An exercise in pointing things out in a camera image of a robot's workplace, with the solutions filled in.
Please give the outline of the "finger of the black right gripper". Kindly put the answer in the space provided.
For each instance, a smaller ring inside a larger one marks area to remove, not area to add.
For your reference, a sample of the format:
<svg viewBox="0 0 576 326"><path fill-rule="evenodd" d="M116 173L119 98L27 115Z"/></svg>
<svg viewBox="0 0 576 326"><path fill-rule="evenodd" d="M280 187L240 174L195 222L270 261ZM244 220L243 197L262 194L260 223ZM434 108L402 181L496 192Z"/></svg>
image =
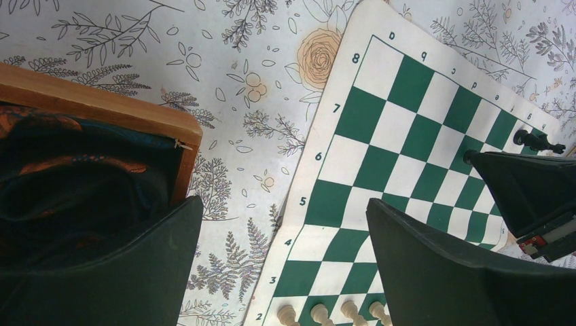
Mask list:
<svg viewBox="0 0 576 326"><path fill-rule="evenodd" d="M472 151L470 165L516 238L575 213L575 158Z"/></svg>

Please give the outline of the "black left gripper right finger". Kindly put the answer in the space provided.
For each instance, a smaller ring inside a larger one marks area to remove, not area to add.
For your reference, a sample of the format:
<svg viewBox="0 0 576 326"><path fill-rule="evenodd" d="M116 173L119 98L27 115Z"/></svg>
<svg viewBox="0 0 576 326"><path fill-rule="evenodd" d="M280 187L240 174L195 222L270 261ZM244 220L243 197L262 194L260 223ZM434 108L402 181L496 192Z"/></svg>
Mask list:
<svg viewBox="0 0 576 326"><path fill-rule="evenodd" d="M574 325L575 271L439 231L379 198L366 219L394 325Z"/></svg>

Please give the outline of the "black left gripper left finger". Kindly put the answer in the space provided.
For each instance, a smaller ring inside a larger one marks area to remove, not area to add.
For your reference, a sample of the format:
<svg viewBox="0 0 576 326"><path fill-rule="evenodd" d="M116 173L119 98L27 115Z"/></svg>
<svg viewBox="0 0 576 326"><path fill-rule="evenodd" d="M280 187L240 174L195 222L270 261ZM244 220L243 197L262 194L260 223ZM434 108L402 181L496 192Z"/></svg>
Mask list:
<svg viewBox="0 0 576 326"><path fill-rule="evenodd" d="M198 196L81 249L1 269L2 325L175 325L202 223Z"/></svg>

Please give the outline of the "black knight piece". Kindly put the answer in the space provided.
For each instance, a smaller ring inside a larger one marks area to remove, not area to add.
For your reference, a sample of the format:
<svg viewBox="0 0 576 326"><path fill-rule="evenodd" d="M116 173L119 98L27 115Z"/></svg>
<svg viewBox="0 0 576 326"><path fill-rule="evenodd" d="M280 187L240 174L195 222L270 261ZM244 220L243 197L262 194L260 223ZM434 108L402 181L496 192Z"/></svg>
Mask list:
<svg viewBox="0 0 576 326"><path fill-rule="evenodd" d="M513 142L516 145L528 146L534 151L551 150L556 154L563 154L566 149L566 145L563 144L552 145L548 141L546 134L535 135L523 129L515 133Z"/></svg>

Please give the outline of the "black pawn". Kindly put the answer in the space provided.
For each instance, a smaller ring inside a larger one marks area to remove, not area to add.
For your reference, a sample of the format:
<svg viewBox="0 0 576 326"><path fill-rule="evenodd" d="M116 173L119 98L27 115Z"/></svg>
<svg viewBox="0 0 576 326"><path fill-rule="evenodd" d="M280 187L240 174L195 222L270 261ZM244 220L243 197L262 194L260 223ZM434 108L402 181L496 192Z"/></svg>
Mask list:
<svg viewBox="0 0 576 326"><path fill-rule="evenodd" d="M469 149L467 150L464 155L463 155L463 162L468 164L468 165L472 165L472 158L478 154L478 151L473 150L473 149Z"/></svg>

